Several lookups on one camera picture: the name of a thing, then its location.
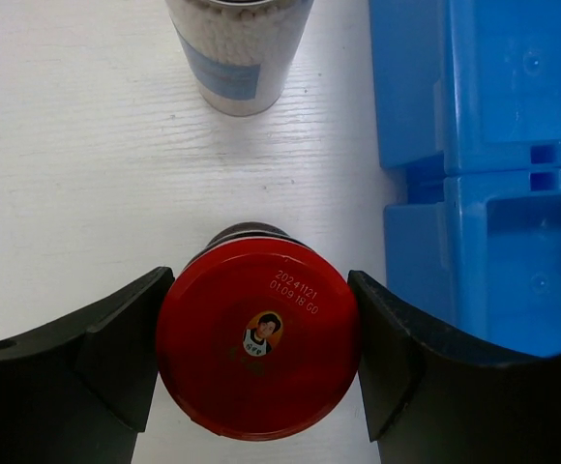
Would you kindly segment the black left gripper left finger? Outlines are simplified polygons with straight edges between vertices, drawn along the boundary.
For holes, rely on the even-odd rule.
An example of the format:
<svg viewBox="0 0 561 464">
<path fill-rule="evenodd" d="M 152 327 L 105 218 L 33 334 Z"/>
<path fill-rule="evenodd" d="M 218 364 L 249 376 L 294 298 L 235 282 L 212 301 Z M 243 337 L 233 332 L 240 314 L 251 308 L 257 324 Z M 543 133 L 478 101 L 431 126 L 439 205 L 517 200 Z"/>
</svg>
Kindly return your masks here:
<svg viewBox="0 0 561 464">
<path fill-rule="evenodd" d="M 155 334 L 174 281 L 158 267 L 0 340 L 0 463 L 129 463 L 158 378 Z"/>
</svg>

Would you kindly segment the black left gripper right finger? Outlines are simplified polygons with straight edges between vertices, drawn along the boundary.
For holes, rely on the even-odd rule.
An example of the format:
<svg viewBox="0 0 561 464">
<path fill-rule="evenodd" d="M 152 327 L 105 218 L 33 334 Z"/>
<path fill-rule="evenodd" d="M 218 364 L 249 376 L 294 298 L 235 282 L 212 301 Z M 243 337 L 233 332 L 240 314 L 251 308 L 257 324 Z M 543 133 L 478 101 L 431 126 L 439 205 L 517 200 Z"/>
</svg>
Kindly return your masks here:
<svg viewBox="0 0 561 464">
<path fill-rule="evenodd" d="M 561 463 L 561 354 L 481 340 L 362 271 L 359 379 L 384 463 Z"/>
</svg>

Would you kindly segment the red-lid sauce jar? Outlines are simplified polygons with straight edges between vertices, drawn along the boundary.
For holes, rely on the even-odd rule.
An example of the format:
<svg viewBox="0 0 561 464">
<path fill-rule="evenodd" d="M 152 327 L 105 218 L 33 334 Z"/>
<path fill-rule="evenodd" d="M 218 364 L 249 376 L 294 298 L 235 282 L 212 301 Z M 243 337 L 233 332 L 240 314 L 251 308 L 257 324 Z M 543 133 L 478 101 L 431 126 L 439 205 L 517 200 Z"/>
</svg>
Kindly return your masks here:
<svg viewBox="0 0 561 464">
<path fill-rule="evenodd" d="M 263 222 L 225 228 L 185 266 L 156 327 L 162 382 L 198 425 L 285 438 L 342 400 L 361 357 L 359 311 L 325 258 Z"/>
</svg>

